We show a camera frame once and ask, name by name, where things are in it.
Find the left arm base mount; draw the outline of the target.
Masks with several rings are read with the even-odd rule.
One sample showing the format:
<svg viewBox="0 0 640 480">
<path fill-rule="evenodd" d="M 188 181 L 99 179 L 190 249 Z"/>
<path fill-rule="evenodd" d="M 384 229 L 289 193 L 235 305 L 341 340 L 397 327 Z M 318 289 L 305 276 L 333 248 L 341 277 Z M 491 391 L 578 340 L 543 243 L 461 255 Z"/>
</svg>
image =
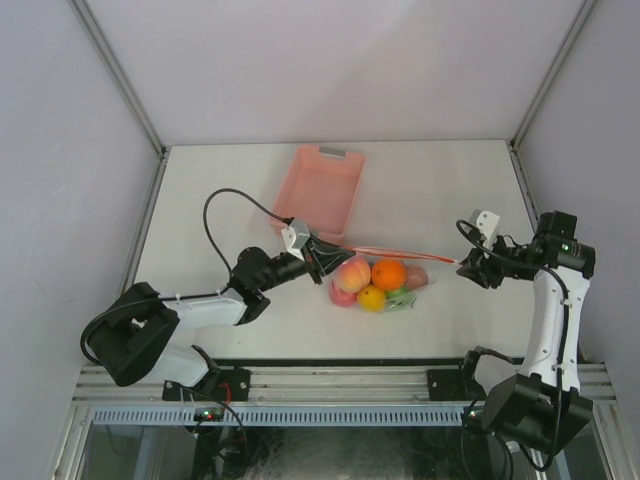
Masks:
<svg viewBox="0 0 640 480">
<path fill-rule="evenodd" d="M 177 382 L 164 383 L 162 399 L 164 401 L 207 401 L 210 399 L 230 403 L 248 400 L 251 372 L 243 368 L 216 369 L 207 373 L 193 387 L 184 387 Z"/>
</svg>

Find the clear zip top bag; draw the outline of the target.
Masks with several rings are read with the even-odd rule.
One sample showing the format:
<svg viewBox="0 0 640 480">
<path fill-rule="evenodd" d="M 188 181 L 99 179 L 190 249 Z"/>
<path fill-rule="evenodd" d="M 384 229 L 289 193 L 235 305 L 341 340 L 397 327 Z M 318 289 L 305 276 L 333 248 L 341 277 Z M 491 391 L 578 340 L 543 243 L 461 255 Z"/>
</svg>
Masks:
<svg viewBox="0 0 640 480">
<path fill-rule="evenodd" d="M 423 252 L 361 246 L 346 250 L 351 256 L 330 276 L 329 301 L 373 314 L 413 308 L 418 295 L 435 281 L 427 262 L 461 265 L 459 260 Z"/>
</svg>

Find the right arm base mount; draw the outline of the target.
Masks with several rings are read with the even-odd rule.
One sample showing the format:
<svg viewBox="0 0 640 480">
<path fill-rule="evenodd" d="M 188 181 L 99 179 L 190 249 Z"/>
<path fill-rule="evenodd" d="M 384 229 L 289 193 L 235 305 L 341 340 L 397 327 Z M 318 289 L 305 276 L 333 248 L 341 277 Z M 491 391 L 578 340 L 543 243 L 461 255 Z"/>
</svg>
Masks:
<svg viewBox="0 0 640 480">
<path fill-rule="evenodd" d="M 431 401 L 469 401 L 485 398 L 482 387 L 461 369 L 429 369 L 426 375 Z"/>
</svg>

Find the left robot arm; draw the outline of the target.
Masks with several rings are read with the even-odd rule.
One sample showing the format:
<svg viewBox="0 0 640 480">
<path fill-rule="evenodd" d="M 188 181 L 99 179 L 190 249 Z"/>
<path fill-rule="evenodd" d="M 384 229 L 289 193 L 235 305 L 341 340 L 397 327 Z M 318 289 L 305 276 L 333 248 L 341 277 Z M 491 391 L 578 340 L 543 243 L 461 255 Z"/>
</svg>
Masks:
<svg viewBox="0 0 640 480">
<path fill-rule="evenodd" d="M 298 255 L 242 250 L 227 285 L 213 293 L 164 297 L 147 282 L 134 284 L 85 327 L 81 351 L 120 387 L 154 378 L 184 386 L 196 399 L 209 399 L 219 387 L 215 362 L 199 345 L 176 344 L 176 335 L 246 325 L 269 306 L 266 291 L 305 275 L 321 283 L 354 255 L 310 236 Z"/>
</svg>

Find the fake orange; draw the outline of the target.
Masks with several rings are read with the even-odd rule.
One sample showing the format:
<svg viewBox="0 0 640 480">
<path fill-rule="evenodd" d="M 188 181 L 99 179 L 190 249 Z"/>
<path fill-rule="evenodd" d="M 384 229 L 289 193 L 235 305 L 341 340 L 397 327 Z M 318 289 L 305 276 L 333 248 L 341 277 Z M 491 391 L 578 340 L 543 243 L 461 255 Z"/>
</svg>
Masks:
<svg viewBox="0 0 640 480">
<path fill-rule="evenodd" d="M 371 268 L 372 283 L 384 290 L 393 291 L 404 286 L 407 278 L 407 268 L 400 260 L 383 258 Z"/>
</svg>

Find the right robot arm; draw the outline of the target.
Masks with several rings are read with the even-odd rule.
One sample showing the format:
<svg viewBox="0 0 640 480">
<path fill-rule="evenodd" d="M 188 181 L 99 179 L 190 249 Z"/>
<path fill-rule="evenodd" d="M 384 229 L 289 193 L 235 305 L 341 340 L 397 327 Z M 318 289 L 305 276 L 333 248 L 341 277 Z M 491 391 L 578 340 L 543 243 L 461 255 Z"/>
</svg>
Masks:
<svg viewBox="0 0 640 480">
<path fill-rule="evenodd" d="M 596 252 L 576 239 L 578 219 L 572 214 L 542 214 L 527 244 L 499 234 L 499 221 L 487 210 L 457 221 L 458 232 L 472 246 L 457 273 L 484 289 L 496 289 L 506 279 L 531 282 L 531 333 L 521 365 L 490 348 L 467 353 L 461 391 L 486 398 L 481 408 L 469 406 L 463 422 L 516 442 L 524 453 L 546 455 L 535 467 L 544 471 L 592 418 L 593 403 L 581 394 L 578 340 Z"/>
</svg>

